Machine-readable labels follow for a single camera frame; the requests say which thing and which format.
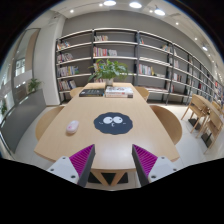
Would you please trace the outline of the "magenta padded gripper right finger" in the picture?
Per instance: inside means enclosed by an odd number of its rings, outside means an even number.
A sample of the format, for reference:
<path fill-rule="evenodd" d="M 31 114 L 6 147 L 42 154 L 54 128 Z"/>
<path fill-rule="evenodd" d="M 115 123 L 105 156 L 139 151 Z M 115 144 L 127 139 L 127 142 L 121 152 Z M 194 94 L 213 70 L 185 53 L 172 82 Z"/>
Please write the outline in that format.
<path fill-rule="evenodd" d="M 165 156 L 157 157 L 135 144 L 132 145 L 132 157 L 141 186 L 146 186 L 177 171 L 175 165 Z"/>

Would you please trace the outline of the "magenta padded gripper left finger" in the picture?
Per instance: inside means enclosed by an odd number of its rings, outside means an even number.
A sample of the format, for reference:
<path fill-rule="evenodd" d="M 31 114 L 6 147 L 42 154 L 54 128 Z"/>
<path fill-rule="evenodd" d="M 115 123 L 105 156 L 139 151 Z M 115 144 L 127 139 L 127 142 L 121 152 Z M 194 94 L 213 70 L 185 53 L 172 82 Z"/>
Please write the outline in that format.
<path fill-rule="evenodd" d="M 70 157 L 60 157 L 47 171 L 78 186 L 85 187 L 94 157 L 95 145 L 92 144 Z"/>

